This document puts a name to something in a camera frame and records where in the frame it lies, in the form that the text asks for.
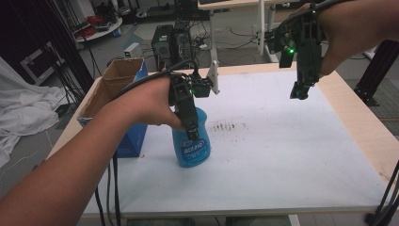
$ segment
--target blue spray bottle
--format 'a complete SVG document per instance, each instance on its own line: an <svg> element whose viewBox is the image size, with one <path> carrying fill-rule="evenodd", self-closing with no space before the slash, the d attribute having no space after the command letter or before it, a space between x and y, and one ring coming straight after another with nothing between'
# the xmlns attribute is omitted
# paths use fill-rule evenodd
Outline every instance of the blue spray bottle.
<svg viewBox="0 0 399 226"><path fill-rule="evenodd" d="M206 113L196 107L199 139L190 140L184 130L172 129L173 145L179 165L183 168L195 167L204 162L211 154L211 143L205 129Z"/></svg>

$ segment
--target human arm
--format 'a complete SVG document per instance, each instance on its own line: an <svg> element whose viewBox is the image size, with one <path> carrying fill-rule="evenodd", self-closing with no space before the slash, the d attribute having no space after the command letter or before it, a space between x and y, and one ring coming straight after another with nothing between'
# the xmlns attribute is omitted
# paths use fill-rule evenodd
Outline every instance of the human arm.
<svg viewBox="0 0 399 226"><path fill-rule="evenodd" d="M168 106L168 88L169 79L158 78L103 107L71 141L0 201L2 225L76 225L133 123L181 127Z"/></svg>
<svg viewBox="0 0 399 226"><path fill-rule="evenodd" d="M327 36L328 49L320 74L332 73L352 55L383 40L399 40L398 15L399 0L353 0L321 11L318 21Z"/></svg>

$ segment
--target bottle label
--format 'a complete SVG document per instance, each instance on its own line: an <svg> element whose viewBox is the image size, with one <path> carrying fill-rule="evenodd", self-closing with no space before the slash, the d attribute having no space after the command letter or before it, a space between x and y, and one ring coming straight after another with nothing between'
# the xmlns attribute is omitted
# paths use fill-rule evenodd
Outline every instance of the bottle label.
<svg viewBox="0 0 399 226"><path fill-rule="evenodd" d="M183 147L181 148L182 157L184 161L199 160L196 158L206 156L208 149L208 142L205 139L200 138L198 140L185 140Z"/></svg>

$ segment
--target metal stand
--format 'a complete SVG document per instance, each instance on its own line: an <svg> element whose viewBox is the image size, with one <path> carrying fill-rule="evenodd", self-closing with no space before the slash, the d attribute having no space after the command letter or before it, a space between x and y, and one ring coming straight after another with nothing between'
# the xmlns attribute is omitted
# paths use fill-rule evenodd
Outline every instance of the metal stand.
<svg viewBox="0 0 399 226"><path fill-rule="evenodd" d="M384 40L378 47L375 55L361 77L354 91L367 105L378 105L373 96L387 74L393 62L399 56L399 42Z"/></svg>

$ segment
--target blue box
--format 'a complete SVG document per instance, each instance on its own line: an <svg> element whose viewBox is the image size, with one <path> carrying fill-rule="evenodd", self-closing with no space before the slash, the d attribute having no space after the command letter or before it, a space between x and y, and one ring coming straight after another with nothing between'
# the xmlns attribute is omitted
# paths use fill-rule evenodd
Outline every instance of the blue box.
<svg viewBox="0 0 399 226"><path fill-rule="evenodd" d="M82 126L109 103L127 84L147 76L147 68L142 58L114 60L105 70L86 105L78 114ZM117 148L117 157L139 157L146 135L147 124L136 123L125 134Z"/></svg>

